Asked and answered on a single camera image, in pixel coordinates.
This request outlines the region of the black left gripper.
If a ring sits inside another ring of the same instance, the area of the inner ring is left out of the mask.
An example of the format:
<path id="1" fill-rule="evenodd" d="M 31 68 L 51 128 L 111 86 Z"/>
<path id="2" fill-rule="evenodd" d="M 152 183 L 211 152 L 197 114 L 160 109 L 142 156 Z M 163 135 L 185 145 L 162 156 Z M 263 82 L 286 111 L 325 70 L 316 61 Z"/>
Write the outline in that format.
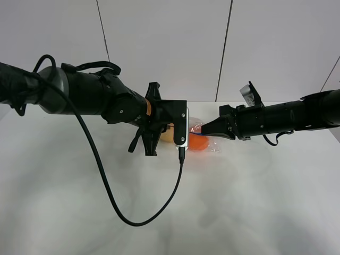
<path id="1" fill-rule="evenodd" d="M 161 99 L 159 87 L 158 82 L 149 83 L 144 97 L 146 113 L 139 114 L 133 122 L 138 126 L 138 130 L 128 148 L 130 153 L 134 152 L 139 138 L 142 138 L 145 155 L 157 156 L 156 148 L 161 134 L 166 131 L 168 124 L 174 124 L 187 107 L 186 100 Z M 180 151 L 187 150 L 183 147 L 178 148 Z"/>

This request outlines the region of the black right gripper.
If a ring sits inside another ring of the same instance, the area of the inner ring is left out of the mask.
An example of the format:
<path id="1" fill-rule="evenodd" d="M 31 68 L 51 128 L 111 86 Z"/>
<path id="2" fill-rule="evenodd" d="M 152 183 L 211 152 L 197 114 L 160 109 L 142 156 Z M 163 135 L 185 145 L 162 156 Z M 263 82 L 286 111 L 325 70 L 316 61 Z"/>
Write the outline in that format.
<path id="1" fill-rule="evenodd" d="M 249 140 L 250 137 L 263 135 L 263 104 L 248 106 L 230 105 L 219 107 L 219 117 L 201 126 L 204 136 L 229 140 Z"/>

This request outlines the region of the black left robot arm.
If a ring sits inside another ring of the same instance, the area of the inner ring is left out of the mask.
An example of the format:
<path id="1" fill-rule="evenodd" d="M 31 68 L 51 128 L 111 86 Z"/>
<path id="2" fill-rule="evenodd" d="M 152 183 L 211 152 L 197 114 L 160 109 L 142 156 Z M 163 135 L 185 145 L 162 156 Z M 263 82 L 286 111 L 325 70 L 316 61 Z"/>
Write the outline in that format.
<path id="1" fill-rule="evenodd" d="M 80 66 L 62 64 L 28 72 L 1 64 L 1 103 L 23 115 L 27 104 L 39 105 L 49 114 L 99 115 L 108 124 L 128 123 L 137 132 L 128 148 L 133 152 L 139 140 L 145 154 L 155 156 L 158 141 L 173 129 L 176 146 L 188 147 L 188 108 L 185 100 L 164 100 L 159 83 L 149 83 L 145 96 L 119 79 L 120 69 L 109 62 Z"/>

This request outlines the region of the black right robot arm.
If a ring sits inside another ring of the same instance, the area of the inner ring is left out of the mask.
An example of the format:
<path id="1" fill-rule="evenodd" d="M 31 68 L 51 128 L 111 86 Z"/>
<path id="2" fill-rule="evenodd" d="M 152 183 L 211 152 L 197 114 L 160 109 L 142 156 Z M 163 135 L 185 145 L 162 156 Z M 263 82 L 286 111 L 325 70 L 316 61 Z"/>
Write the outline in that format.
<path id="1" fill-rule="evenodd" d="M 223 105 L 219 117 L 201 127 L 201 133 L 230 140 L 282 132 L 339 127 L 339 90 L 314 93 L 270 106 Z"/>

